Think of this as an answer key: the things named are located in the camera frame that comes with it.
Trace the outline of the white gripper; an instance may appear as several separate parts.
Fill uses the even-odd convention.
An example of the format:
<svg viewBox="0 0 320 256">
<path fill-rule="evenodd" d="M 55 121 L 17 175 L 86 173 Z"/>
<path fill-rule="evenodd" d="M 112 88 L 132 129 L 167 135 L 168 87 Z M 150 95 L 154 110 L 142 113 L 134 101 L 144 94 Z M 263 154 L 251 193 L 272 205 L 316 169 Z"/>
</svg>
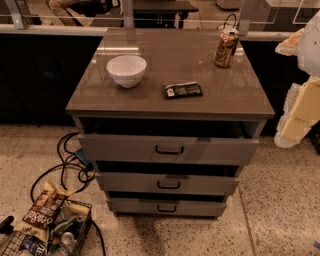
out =
<svg viewBox="0 0 320 256">
<path fill-rule="evenodd" d="M 296 56 L 304 29 L 300 29 L 279 43 L 275 52 Z M 281 148 L 291 148 L 301 142 L 320 120 L 320 78 L 311 76 L 307 82 L 293 83 L 288 90 L 274 136 L 274 143 Z"/>
</svg>

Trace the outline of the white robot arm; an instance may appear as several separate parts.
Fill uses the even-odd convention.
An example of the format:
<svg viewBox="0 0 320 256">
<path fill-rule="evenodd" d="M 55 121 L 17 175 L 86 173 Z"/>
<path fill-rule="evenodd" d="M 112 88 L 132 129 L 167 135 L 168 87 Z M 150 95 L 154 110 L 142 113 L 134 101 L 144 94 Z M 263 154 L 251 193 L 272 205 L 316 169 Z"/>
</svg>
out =
<svg viewBox="0 0 320 256">
<path fill-rule="evenodd" d="M 279 43 L 275 52 L 296 56 L 298 68 L 309 75 L 302 85 L 293 83 L 288 90 L 274 136 L 278 147 L 291 148 L 320 121 L 320 11 L 303 29 Z"/>
</svg>

